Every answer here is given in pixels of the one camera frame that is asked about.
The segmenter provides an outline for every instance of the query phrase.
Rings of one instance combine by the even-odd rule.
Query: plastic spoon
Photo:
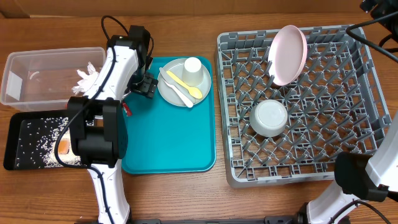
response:
[[[166,71],[167,74],[172,77],[172,79],[174,81],[176,81],[178,84],[180,84],[182,87],[186,88],[189,92],[189,94],[193,97],[195,97],[196,99],[201,99],[203,97],[201,91],[196,88],[196,87],[190,87],[187,84],[185,84],[183,81],[181,81],[181,79],[179,79],[179,77],[177,77],[176,75],[174,75],[174,73],[170,72],[170,71]]]

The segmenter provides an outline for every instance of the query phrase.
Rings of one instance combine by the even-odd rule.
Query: clear plastic container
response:
[[[101,47],[34,50],[11,53],[1,83],[0,102],[20,111],[65,109],[72,87],[91,62],[99,72],[105,63]]]

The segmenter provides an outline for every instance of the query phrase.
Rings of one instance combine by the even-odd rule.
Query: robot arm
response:
[[[130,206],[124,195],[121,174],[121,159],[127,149],[127,130],[124,124],[121,101],[123,96],[138,93],[153,98],[157,80],[146,70],[152,61],[148,53],[150,34],[144,27],[131,26],[128,36],[114,35],[108,42],[116,53],[116,63],[102,92],[83,113],[70,125],[72,151],[80,156],[81,163],[91,167],[88,172],[93,179],[98,201],[98,223],[125,224],[131,222]],[[71,97],[68,116],[74,117],[84,109],[103,84],[111,69],[112,48],[93,86],[84,97]],[[103,127],[87,126],[86,120],[103,119]]]
[[[307,205],[307,223],[326,224],[353,200],[382,202],[389,197],[398,202],[398,113],[379,149],[373,156],[339,154],[335,181]],[[356,207],[341,214],[335,223]]]
[[[114,100],[121,100],[130,78],[138,70],[139,62],[136,50],[126,46],[114,46],[114,50],[116,52],[116,63],[111,78],[104,86],[103,91],[97,96],[97,100],[105,100],[109,97]],[[109,72],[112,60],[112,50],[108,48],[105,64],[93,86],[84,94],[85,96],[92,98],[98,91],[98,87],[104,82],[106,74]]]

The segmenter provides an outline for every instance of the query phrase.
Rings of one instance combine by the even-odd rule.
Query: wood grain surface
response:
[[[354,24],[369,20],[365,13],[263,14],[227,16],[120,17],[126,26],[145,26],[155,39],[153,56],[200,55],[214,62],[216,38],[222,32]],[[107,22],[109,34],[123,34]],[[11,52],[105,47],[99,17],[0,20],[0,69]],[[388,34],[379,24],[365,29],[366,37],[379,42]],[[389,112],[398,109],[398,65],[371,50]],[[161,220],[263,218],[292,215],[304,202],[315,199],[330,181],[250,189],[232,189],[227,181],[221,143],[220,103],[215,91],[217,159],[208,172],[194,174],[123,174],[124,190],[134,218]],[[0,155],[4,154],[10,117],[16,110],[0,105]],[[398,203],[372,203],[398,223]],[[93,184],[85,170],[49,169],[6,171],[0,168],[0,223],[73,223],[96,220],[98,206]],[[353,223],[382,223],[366,207],[350,213]]]

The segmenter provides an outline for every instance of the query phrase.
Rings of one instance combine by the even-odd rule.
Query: cardboard wall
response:
[[[361,12],[360,0],[1,0],[6,17]]]

